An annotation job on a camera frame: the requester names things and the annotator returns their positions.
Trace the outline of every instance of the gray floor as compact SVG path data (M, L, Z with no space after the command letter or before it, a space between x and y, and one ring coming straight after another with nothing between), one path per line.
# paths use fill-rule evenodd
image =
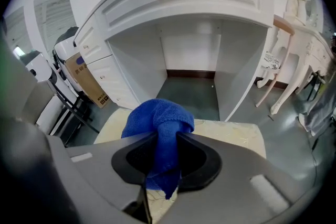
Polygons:
M168 78L157 98L180 104L196 119L219 121L218 101L213 79Z
M266 89L253 85L230 121L258 125L265 141L267 159L309 189L322 181L333 161L333 128L326 126L322 135L317 134L319 139L312 150L316 137L307 133L297 120L298 113L306 112L310 105L304 101L309 89L299 96L292 95L276 115L270 115L269 109L281 95L280 89L273 88L260 107L255 107ZM169 78L157 97L182 105L197 119L219 120L216 89L211 79ZM92 105L92 125L101 130L117 108L113 102L103 109ZM69 146L92 144L96 137L95 132L83 126Z
M90 104L89 108L91 110L90 117L92 118L92 122L88 121L94 128L98 131L102 129L110 115L114 111L116 111L119 107L116 103L113 103L111 100L100 109L95 104ZM73 136L73 138L69 141L69 147L72 146L83 146L83 145L91 145L97 138L97 133L87 126L83 125L78 132Z
M269 109L282 94L280 89L273 88L267 99L255 107L266 89L253 85L230 121L257 124L265 141L267 159L309 189L320 183L331 167L334 128L326 126L322 133L312 137L300 125L297 116L311 104L305 101L310 89L290 96L276 115L271 115Z

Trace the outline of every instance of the white chair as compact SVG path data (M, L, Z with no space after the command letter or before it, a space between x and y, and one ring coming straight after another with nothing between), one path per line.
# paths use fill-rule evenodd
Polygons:
M274 15L274 20L273 20L273 25L282 29L283 31L287 32L290 34L289 36L289 41L288 41L288 46L287 46L287 51L286 51L286 55L282 61L282 63L280 64L280 61L274 56L272 55L270 52L266 52L265 56L263 58L263 61L261 63L261 68L263 68L264 70L271 72L274 74L274 78L273 81L271 82L271 84L268 86L267 91L265 92L265 94L262 96L262 98L260 99L260 101L256 104L256 107L260 106L260 104L263 102L263 100L266 98L266 96L269 94L269 92L271 91L271 89L273 88L273 86L275 85L275 83L277 82L277 78L279 77L281 70L283 68L283 66L285 65L287 58L289 56L289 50L290 50L290 44L291 44L291 39L292 36L295 34L294 28L291 26L291 24L286 21L285 19ZM261 88L263 86L265 86L265 84L267 83L269 78L269 73L265 75L265 77L257 82L257 87Z

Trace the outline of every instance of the gray plastic surface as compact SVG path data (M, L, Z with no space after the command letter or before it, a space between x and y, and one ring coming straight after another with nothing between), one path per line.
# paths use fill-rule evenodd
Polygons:
M136 201L141 186L128 184L114 171L111 165L113 154L145 137L137 135L112 142L67 148L70 157L91 153L92 158L76 162L78 172L85 180L110 204L124 210L131 202Z
M1 121L1 155L11 174L54 212L72 223L141 223L122 212L137 201L141 187L125 183L111 166L118 149L148 134L73 148L58 137L46 136L34 126ZM207 187L179 193L160 223L289 223L312 201L319 188L306 194L300 183L273 167L255 152L204 136L186 134L220 155L222 169ZM85 158L72 157L86 154ZM250 183L264 175L290 204L276 215Z
M290 204L303 195L297 181L257 153L200 135L188 136L216 150L222 158L222 170L206 188L178 194L160 223L265 223L276 215L250 183L260 174Z
M112 206L95 190L95 186L92 187L83 178L59 138L49 136L48 140L60 180L73 201L82 223L141 223ZM114 182L111 182L109 188L113 187Z

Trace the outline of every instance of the blue towel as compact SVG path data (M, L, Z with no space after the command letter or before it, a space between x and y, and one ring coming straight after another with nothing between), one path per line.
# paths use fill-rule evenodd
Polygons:
M171 101L152 99L134 109L127 119L121 138L145 132L158 132L155 160L147 175L146 188L163 190L169 199L176 190L181 170L176 133L194 131L194 117Z

